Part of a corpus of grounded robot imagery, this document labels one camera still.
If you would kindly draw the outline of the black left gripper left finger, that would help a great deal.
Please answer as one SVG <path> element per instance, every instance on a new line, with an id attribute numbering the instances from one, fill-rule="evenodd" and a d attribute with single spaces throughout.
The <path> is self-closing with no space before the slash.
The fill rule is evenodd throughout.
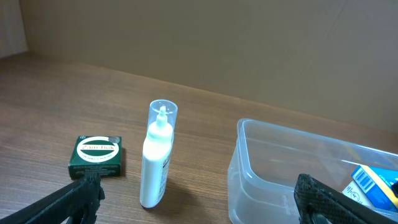
<path id="1" fill-rule="evenodd" d="M 35 203 L 1 219 L 4 224 L 90 223 L 97 219 L 100 201 L 105 199 L 98 174 L 76 180 Z"/>

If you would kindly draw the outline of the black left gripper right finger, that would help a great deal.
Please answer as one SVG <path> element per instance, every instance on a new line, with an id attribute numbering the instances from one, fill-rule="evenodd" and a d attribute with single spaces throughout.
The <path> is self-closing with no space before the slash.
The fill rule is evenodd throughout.
<path id="1" fill-rule="evenodd" d="M 294 199 L 300 224 L 397 224 L 308 174 L 299 174 Z"/>

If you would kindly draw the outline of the blue VapoDrops box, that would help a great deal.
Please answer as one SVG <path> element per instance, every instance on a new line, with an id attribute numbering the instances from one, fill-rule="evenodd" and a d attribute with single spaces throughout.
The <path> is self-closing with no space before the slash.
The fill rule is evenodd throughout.
<path id="1" fill-rule="evenodd" d="M 360 165 L 351 176 L 374 207 L 397 213 L 397 196 L 392 189 L 397 183 L 396 170 Z"/>

